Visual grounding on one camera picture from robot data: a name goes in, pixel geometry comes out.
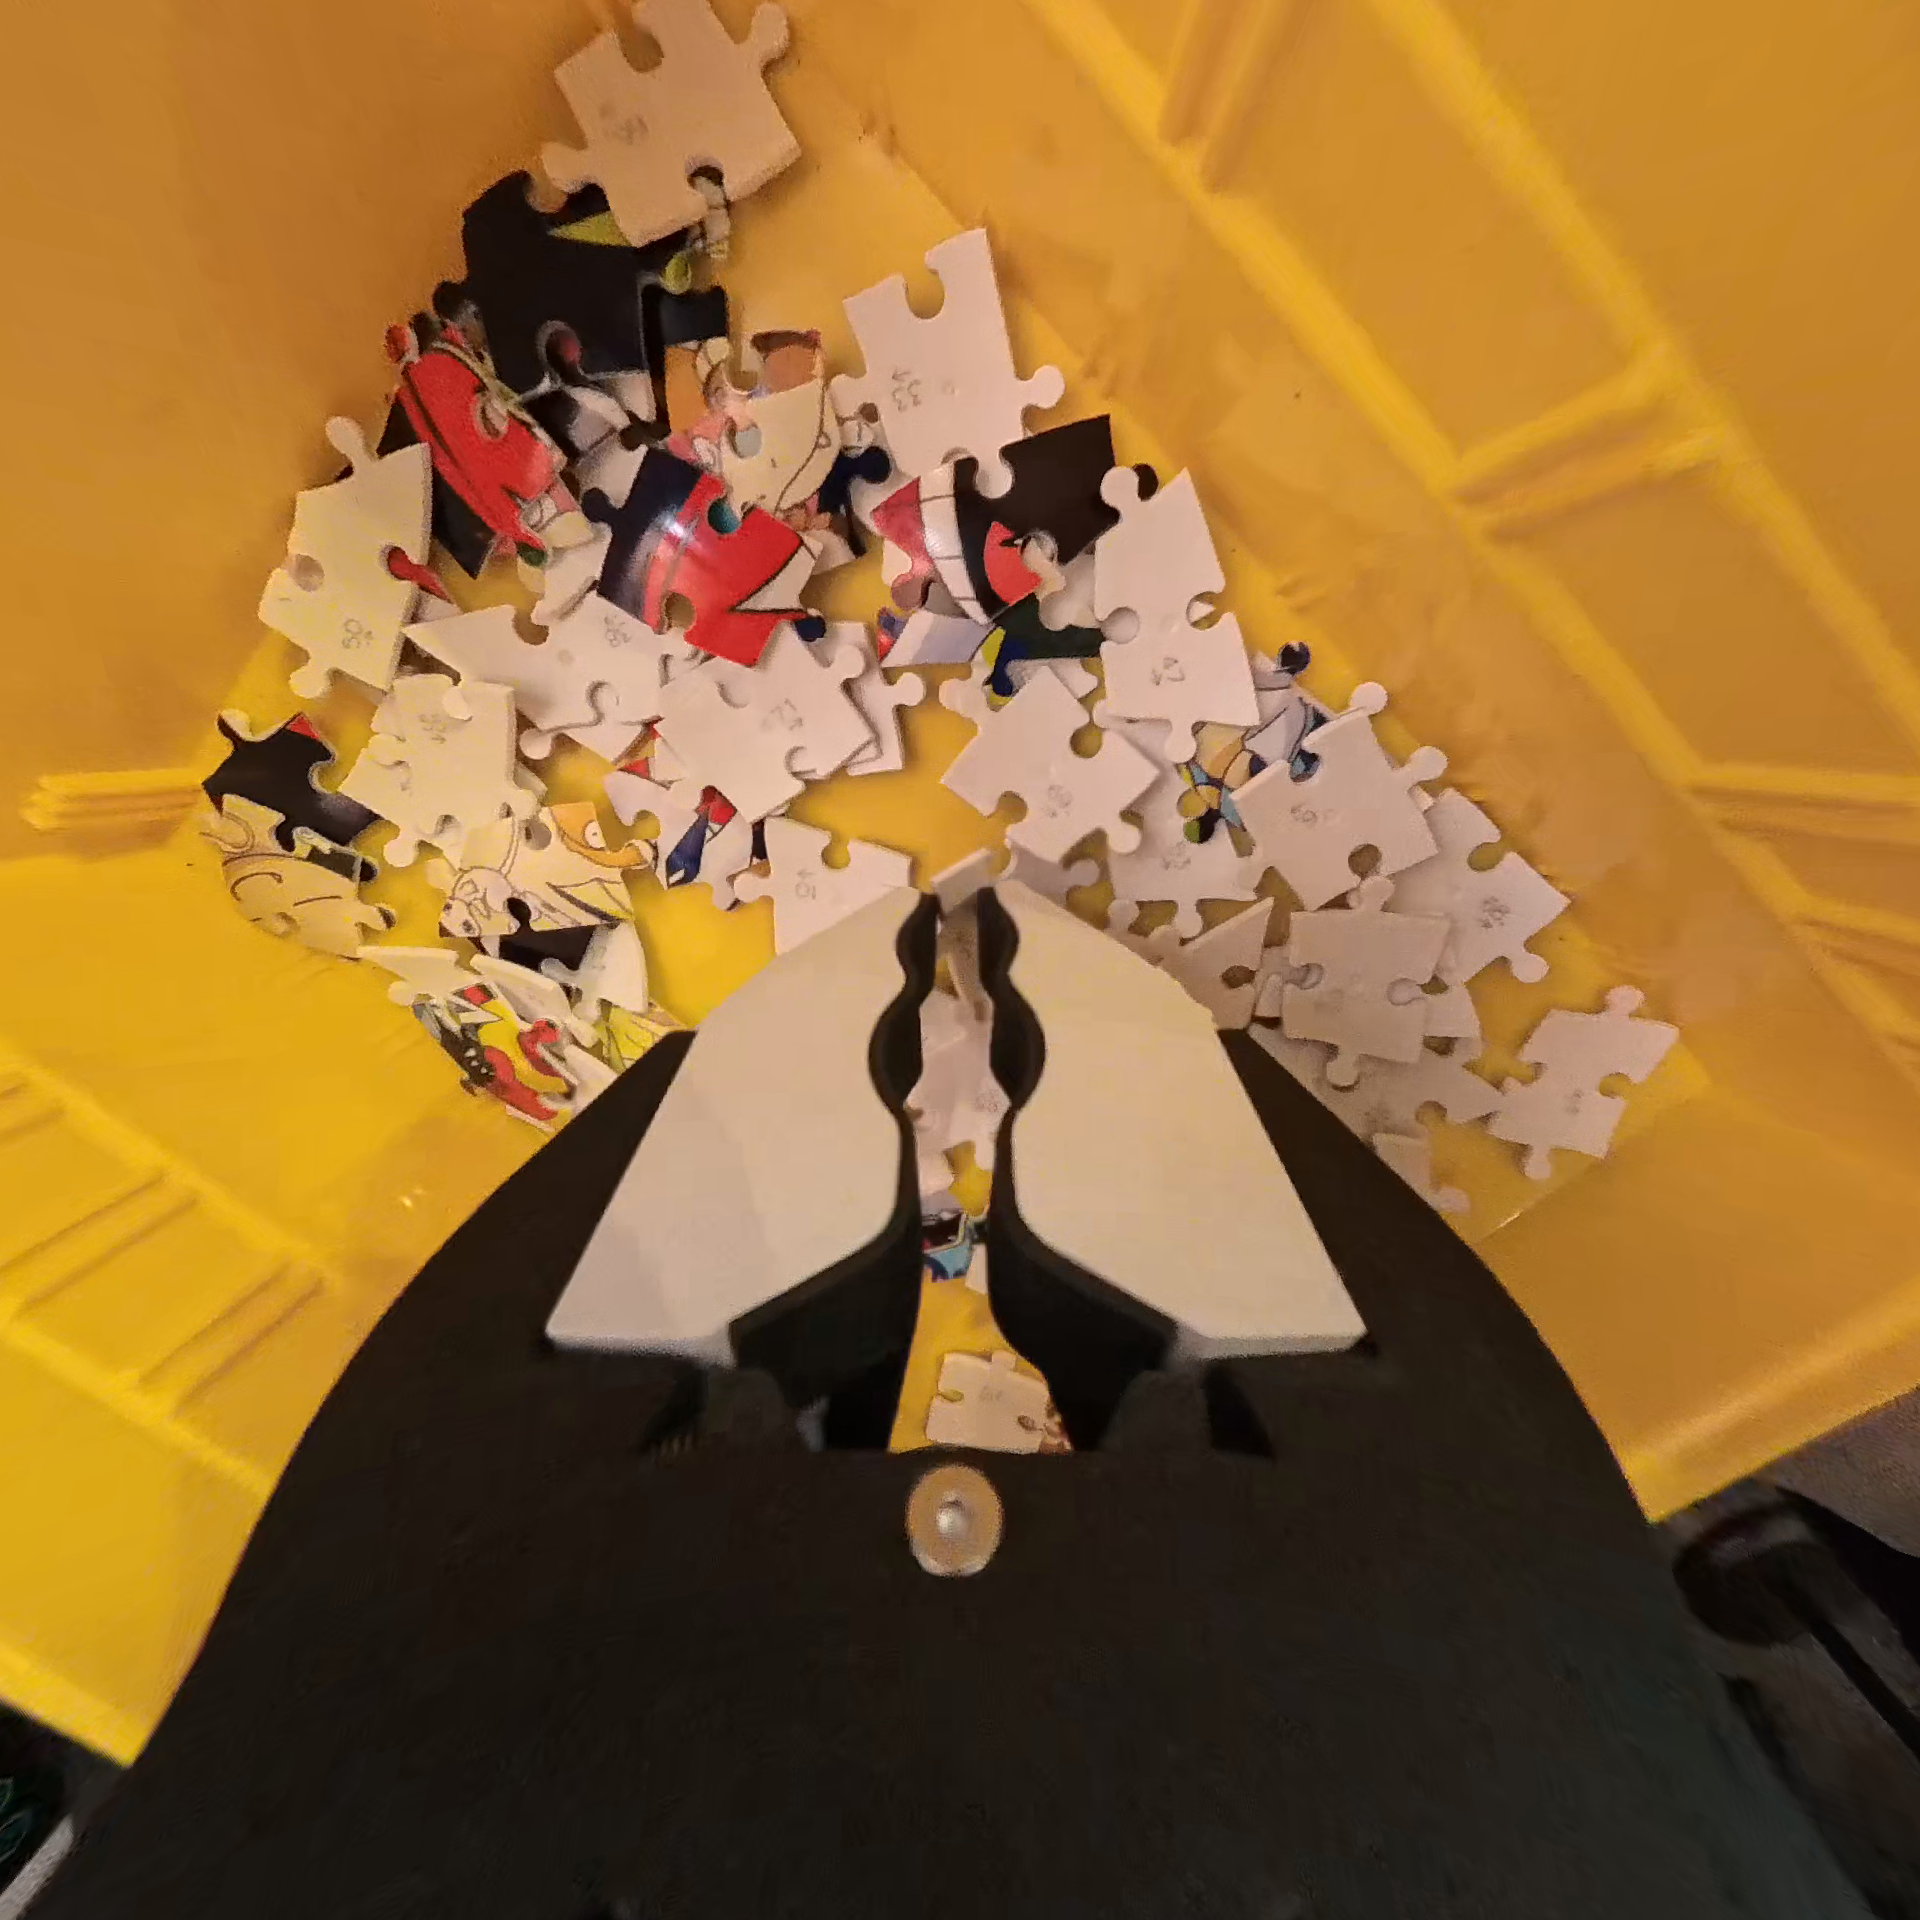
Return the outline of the yellow plastic bin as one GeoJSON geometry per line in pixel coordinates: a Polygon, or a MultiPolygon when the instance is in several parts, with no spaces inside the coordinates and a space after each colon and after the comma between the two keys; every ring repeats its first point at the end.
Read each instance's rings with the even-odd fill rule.
{"type": "MultiPolygon", "coordinates": [[[[1019,369],[1189,470],[1259,648],[1387,686],[1571,910],[1432,1172],[1661,1519],[1917,1387],[1917,3],[787,3],[736,336],[985,227],[1019,369]]],[[[321,420],[624,3],[3,3],[3,1706],[130,1759],[304,1419],[539,1136],[251,924],[216,712],[321,420]]]]}

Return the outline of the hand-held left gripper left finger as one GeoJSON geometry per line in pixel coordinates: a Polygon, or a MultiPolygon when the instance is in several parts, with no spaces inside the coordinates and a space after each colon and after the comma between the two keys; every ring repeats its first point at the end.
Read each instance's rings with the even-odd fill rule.
{"type": "Polygon", "coordinates": [[[756,1375],[832,1450],[884,1450],[925,1279],[923,1004],[939,907],[884,888],[683,1046],[546,1311],[555,1358],[756,1375]]]}

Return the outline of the pile of puzzle pieces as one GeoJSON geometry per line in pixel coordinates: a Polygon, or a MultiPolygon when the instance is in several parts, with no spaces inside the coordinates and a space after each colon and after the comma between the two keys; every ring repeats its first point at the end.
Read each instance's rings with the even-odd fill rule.
{"type": "MultiPolygon", "coordinates": [[[[578,150],[463,210],[463,273],[395,322],[378,441],[297,492],[262,620],[302,654],[286,718],[222,712],[195,830],[252,929],[382,968],[463,1093],[555,1132],[677,1020],[636,880],[769,905],[787,953],[913,855],[796,818],[814,785],[907,768],[925,670],[967,737],[939,785],[1019,818],[1022,880],[1165,968],[1290,1070],[1429,1207],[1429,1119],[1526,1178],[1604,1159],[1676,1028],[1610,986],[1482,1070],[1474,982],[1542,980],[1567,897],[1444,757],[1392,757],[1381,686],[1325,707],[1311,648],[1243,647],[1189,470],[1122,467],[1108,412],[1035,429],[1057,369],[1011,355],[983,227],[935,242],[944,301],[845,297],[819,330],[729,330],[734,210],[799,133],[787,9],[639,3],[653,60],[593,37],[560,70],[578,150]]],[[[985,1202],[1005,1093],[992,1020],[923,1004],[925,1279],[897,1439],[1065,1450],[998,1329],[985,1202]]]]}

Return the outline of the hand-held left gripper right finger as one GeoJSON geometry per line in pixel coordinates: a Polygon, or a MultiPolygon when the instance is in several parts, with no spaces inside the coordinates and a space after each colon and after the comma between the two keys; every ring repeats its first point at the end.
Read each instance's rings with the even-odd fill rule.
{"type": "Polygon", "coordinates": [[[985,1294],[1075,1450],[1134,1378],[1364,1339],[1200,1003],[1022,880],[975,894],[975,964],[1005,1093],[985,1294]]]}

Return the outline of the single white puzzle piece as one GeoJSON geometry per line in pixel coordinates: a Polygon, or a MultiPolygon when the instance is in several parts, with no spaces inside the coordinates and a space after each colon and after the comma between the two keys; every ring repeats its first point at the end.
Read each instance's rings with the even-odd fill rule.
{"type": "Polygon", "coordinates": [[[939,905],[939,942],[935,957],[948,986],[973,1020],[992,1020],[993,1003],[978,975],[978,894],[993,885],[993,853],[978,849],[931,876],[931,897],[939,905]]]}

